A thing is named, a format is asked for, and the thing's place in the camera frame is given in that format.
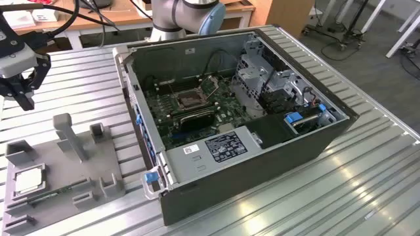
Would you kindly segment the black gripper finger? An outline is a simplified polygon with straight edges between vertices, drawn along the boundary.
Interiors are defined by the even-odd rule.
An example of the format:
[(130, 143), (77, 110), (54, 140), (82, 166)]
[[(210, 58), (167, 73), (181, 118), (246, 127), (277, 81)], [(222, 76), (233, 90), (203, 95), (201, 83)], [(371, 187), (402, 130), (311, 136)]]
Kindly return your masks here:
[(38, 90), (43, 84), (49, 71), (51, 69), (51, 57), (49, 54), (37, 54), (37, 66), (34, 71), (27, 77), (21, 75), (21, 81), (15, 85), (17, 101), (25, 111), (35, 109), (35, 102), (30, 93)]
[(27, 82), (23, 75), (15, 75), (0, 79), (0, 95), (6, 98), (17, 98), (29, 92)]

